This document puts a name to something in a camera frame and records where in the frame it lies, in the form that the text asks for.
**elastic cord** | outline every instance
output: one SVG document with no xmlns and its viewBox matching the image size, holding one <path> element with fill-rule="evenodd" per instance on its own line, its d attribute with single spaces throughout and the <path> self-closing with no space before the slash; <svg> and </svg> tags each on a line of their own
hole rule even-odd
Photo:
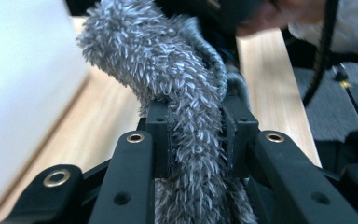
<svg viewBox="0 0 358 224">
<path fill-rule="evenodd" d="M 324 10 L 324 27 L 322 29 L 320 44 L 316 50 L 315 60 L 313 63 L 313 80 L 310 83 L 310 87 L 303 99 L 304 106 L 307 106 L 310 103 L 313 95 L 318 90 L 324 77 L 324 71 L 330 60 L 330 46 L 336 23 L 338 2 L 339 0 L 326 1 Z"/>
</svg>

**light wood board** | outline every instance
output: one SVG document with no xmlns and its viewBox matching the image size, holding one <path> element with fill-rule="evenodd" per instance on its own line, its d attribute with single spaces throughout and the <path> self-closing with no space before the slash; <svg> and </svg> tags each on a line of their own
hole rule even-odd
<svg viewBox="0 0 358 224">
<path fill-rule="evenodd" d="M 313 164 L 321 166 L 281 31 L 240 38 L 238 49 L 260 130 L 289 135 Z"/>
</svg>

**screw hole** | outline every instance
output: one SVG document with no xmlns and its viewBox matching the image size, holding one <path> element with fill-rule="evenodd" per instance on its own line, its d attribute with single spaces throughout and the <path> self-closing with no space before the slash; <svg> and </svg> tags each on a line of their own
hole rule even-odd
<svg viewBox="0 0 358 224">
<path fill-rule="evenodd" d="M 115 195 L 113 202 L 117 205 L 125 205 L 131 200 L 131 195 L 128 192 L 120 192 Z"/>
<path fill-rule="evenodd" d="M 144 141 L 145 137 L 143 134 L 134 133 L 127 137 L 127 141 L 130 143 L 140 143 Z"/>
<path fill-rule="evenodd" d="M 268 133 L 266 137 L 269 141 L 275 143 L 281 143 L 284 141 L 284 137 L 277 133 Z"/>
<path fill-rule="evenodd" d="M 324 205 L 330 204 L 330 200 L 328 199 L 328 197 L 325 196 L 324 194 L 322 194 L 321 192 L 312 192 L 310 197 L 316 203 L 320 203 L 320 204 L 324 204 Z"/>
<path fill-rule="evenodd" d="M 43 180 L 43 185 L 45 185 L 47 188 L 58 187 L 64 184 L 70 176 L 71 173 L 69 173 L 67 169 L 56 170 L 45 177 Z"/>
<path fill-rule="evenodd" d="M 239 122 L 246 122 L 246 121 L 248 121 L 248 119 L 247 118 L 240 118 L 240 119 L 238 119 L 238 121 Z"/>
</svg>

